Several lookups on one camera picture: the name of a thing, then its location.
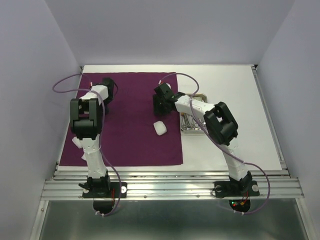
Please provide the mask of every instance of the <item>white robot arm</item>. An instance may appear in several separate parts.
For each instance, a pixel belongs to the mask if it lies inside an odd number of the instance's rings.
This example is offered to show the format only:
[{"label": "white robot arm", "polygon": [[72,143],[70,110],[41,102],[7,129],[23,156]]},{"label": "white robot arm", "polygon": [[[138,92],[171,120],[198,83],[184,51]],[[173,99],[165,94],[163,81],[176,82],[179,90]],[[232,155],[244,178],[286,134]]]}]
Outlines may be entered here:
[{"label": "white robot arm", "polygon": [[[193,116],[190,107],[190,97],[182,92],[173,93],[166,83],[154,89],[153,110],[155,115],[165,115],[171,111],[186,113]],[[233,156],[238,154],[238,124],[224,102],[218,104],[206,103],[198,100],[192,101],[194,117],[205,121],[209,136],[225,152]],[[239,162],[223,152],[229,170],[229,182],[215,182],[215,194],[220,197],[257,196],[259,192],[252,192],[251,187],[257,182],[252,180],[252,175],[243,162]]]},{"label": "white robot arm", "polygon": [[90,92],[70,101],[70,128],[75,134],[72,141],[79,149],[83,149],[82,159],[88,166],[87,181],[79,186],[88,194],[88,198],[106,197],[111,190],[110,177],[100,152],[99,140],[103,127],[102,104],[107,114],[107,104],[114,98],[113,91],[114,81],[104,78],[102,83],[92,86]]}]

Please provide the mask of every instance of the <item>cable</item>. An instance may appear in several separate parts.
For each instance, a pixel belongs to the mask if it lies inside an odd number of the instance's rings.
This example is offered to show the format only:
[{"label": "cable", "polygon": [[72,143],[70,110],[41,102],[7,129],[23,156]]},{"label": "cable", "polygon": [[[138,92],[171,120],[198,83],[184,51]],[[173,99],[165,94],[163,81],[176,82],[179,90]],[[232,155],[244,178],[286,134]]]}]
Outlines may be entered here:
[{"label": "cable", "polygon": [[234,158],[235,160],[237,160],[238,162],[242,163],[242,164],[246,164],[246,165],[251,165],[251,166],[254,166],[256,167],[257,169],[259,169],[263,175],[265,176],[265,179],[266,179],[266,182],[268,184],[268,194],[266,196],[266,199],[265,201],[263,202],[263,204],[258,207],[257,209],[253,210],[253,211],[248,211],[248,212],[237,212],[237,213],[240,213],[240,214],[245,214],[245,215],[249,215],[249,214],[254,214],[258,211],[260,211],[266,204],[267,202],[269,201],[269,198],[270,198],[270,191],[271,191],[271,185],[270,185],[270,180],[268,178],[268,175],[266,174],[266,172],[261,168],[259,167],[258,165],[254,164],[254,163],[251,163],[251,162],[245,162],[243,161],[242,159],[240,159],[239,157],[237,156],[234,156],[232,155],[231,153],[227,152],[226,150],[224,150],[219,144],[217,144],[209,135],[209,133],[206,131],[206,129],[204,128],[204,126],[201,124],[200,120],[196,117],[196,114],[194,112],[194,108],[192,106],[192,101],[193,101],[193,97],[197,94],[197,92],[199,91],[199,83],[196,79],[194,79],[192,76],[188,75],[188,74],[185,74],[185,73],[181,73],[181,72],[175,72],[175,73],[170,73],[166,76],[164,76],[160,81],[163,81],[165,78],[169,77],[169,76],[172,76],[172,75],[182,75],[182,76],[186,76],[190,79],[192,79],[195,84],[196,84],[196,91],[191,95],[190,97],[190,109],[191,109],[191,112],[192,112],[192,115],[194,116],[194,119],[196,121],[196,123],[199,125],[199,127],[201,128],[201,130],[205,133],[205,135],[211,140],[211,142],[213,142],[213,144],[218,148],[220,149],[223,153],[229,155],[230,157]]},{"label": "cable", "polygon": [[238,203],[242,203],[245,198],[248,198],[249,197],[249,191],[246,191],[245,195],[242,197],[242,199],[240,201],[238,201]]},{"label": "cable", "polygon": [[248,198],[249,198],[249,192],[247,191],[247,192],[246,192],[246,199],[245,199],[245,201],[242,203],[243,205],[246,203],[246,201],[248,201]]},{"label": "cable", "polygon": [[119,91],[119,87],[118,87],[118,85],[115,83],[115,82],[113,82],[114,83],[114,85],[116,86],[116,92],[113,94],[113,98],[115,98],[115,96],[117,95],[117,93],[118,93],[118,91]]},{"label": "cable", "polygon": [[104,155],[104,152],[103,152],[102,149],[101,149],[101,145],[102,145],[102,135],[103,135],[103,129],[104,129],[104,125],[105,125],[105,113],[106,113],[106,109],[105,109],[105,105],[104,105],[104,100],[103,100],[103,98],[101,97],[101,95],[100,95],[98,92],[96,92],[96,91],[94,91],[94,90],[90,90],[90,89],[76,88],[76,89],[70,89],[70,90],[65,90],[65,91],[61,91],[61,90],[56,90],[56,89],[55,89],[56,86],[57,86],[59,83],[65,81],[65,80],[67,80],[67,79],[69,79],[69,78],[75,77],[75,76],[84,76],[84,77],[86,77],[87,79],[90,80],[90,78],[89,78],[87,75],[85,75],[85,74],[82,74],[82,73],[80,73],[80,74],[73,74],[73,75],[67,76],[67,77],[65,77],[65,78],[57,81],[57,82],[52,86],[52,91],[54,91],[55,93],[58,93],[58,94],[65,94],[65,93],[70,93],[70,92],[87,92],[87,93],[88,93],[88,92],[92,92],[92,93],[94,93],[94,94],[97,95],[97,97],[99,98],[99,100],[100,100],[100,102],[101,102],[101,106],[102,106],[102,127],[101,127],[101,133],[100,133],[100,138],[99,138],[99,144],[100,144],[99,149],[100,149],[100,153],[101,153],[101,156],[102,156],[102,159],[103,159],[104,163],[106,163],[107,165],[109,165],[109,166],[112,168],[112,170],[115,172],[115,174],[116,174],[116,176],[117,176],[117,178],[118,178],[118,180],[119,180],[119,196],[118,196],[118,201],[116,202],[116,204],[114,205],[113,209],[112,209],[109,213],[104,214],[104,215],[99,214],[99,215],[101,215],[101,216],[103,216],[103,217],[107,217],[107,216],[113,214],[113,213],[116,211],[116,209],[117,209],[117,207],[118,207],[118,205],[119,205],[119,203],[120,203],[122,183],[121,183],[121,178],[120,178],[120,175],[119,175],[118,171],[117,171],[117,170],[115,169],[115,167],[107,160],[106,156]]}]

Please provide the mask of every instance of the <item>purple mat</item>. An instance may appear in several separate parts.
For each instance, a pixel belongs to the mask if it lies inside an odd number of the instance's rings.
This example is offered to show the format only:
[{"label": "purple mat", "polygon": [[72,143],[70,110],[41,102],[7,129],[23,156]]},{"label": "purple mat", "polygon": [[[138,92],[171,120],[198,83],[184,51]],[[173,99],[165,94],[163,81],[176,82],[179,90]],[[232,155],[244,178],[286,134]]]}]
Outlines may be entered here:
[{"label": "purple mat", "polygon": [[[167,116],[153,114],[154,88],[168,73],[128,72],[128,73],[86,73],[93,83],[102,78],[112,78],[119,90],[109,103],[109,114],[105,116],[102,150],[114,166],[170,166],[183,163],[179,114]],[[178,91],[175,75],[165,79],[173,92]],[[88,88],[89,83],[82,78],[80,88]],[[163,121],[167,133],[158,136],[154,122]],[[75,135],[68,129],[60,166],[86,166],[81,159],[83,150],[72,142]]]}]

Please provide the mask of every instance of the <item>black mounting bracket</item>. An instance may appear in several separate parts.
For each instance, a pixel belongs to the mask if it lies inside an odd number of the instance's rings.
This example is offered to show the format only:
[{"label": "black mounting bracket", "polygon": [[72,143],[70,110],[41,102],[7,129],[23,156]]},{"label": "black mounting bracket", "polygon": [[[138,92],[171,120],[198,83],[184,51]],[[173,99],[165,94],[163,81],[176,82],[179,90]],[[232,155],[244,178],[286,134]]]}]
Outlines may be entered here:
[{"label": "black mounting bracket", "polygon": [[119,196],[119,193],[121,193],[121,198],[127,197],[128,184],[126,182],[121,182],[122,189],[120,189],[118,181],[110,181],[108,172],[101,178],[88,177],[86,182],[79,183],[79,186],[84,189],[82,197],[85,199],[111,198],[113,194],[117,197]]},{"label": "black mounting bracket", "polygon": [[249,197],[260,196],[257,181],[251,180],[247,186],[247,191],[243,192],[239,186],[232,181],[215,181],[212,195],[219,199],[225,197],[243,197],[246,192],[248,192]]}]

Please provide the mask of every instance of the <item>light gray backdrop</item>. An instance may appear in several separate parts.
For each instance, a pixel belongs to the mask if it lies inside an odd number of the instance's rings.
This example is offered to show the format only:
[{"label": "light gray backdrop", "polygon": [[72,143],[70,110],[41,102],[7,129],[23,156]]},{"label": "light gray backdrop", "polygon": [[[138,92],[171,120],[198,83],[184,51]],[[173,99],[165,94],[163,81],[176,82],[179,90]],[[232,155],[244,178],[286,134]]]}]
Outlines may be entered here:
[{"label": "light gray backdrop", "polygon": [[70,95],[57,96],[51,87],[76,72],[78,64],[43,0],[1,2],[0,239],[30,237],[68,120]]},{"label": "light gray backdrop", "polygon": [[46,0],[79,64],[257,64],[294,0]]},{"label": "light gray backdrop", "polygon": [[296,0],[258,67],[290,173],[320,231],[320,1]]}]

